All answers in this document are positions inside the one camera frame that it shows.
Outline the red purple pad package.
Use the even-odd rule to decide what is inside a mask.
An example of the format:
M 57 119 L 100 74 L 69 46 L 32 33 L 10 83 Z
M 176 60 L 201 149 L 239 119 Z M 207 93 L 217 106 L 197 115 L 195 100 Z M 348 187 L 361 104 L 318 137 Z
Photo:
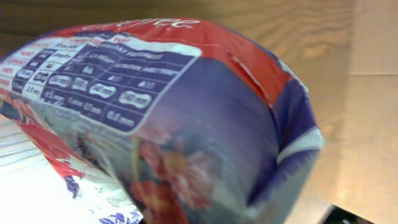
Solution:
M 31 40 L 1 59 L 1 114 L 60 176 L 1 181 L 45 223 L 283 223 L 323 147 L 283 61 L 191 18 Z

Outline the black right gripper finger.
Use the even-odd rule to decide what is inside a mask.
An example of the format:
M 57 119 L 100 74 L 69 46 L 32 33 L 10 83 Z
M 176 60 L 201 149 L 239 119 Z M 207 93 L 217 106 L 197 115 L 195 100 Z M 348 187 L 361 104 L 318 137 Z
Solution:
M 336 205 L 329 206 L 318 224 L 375 224 Z

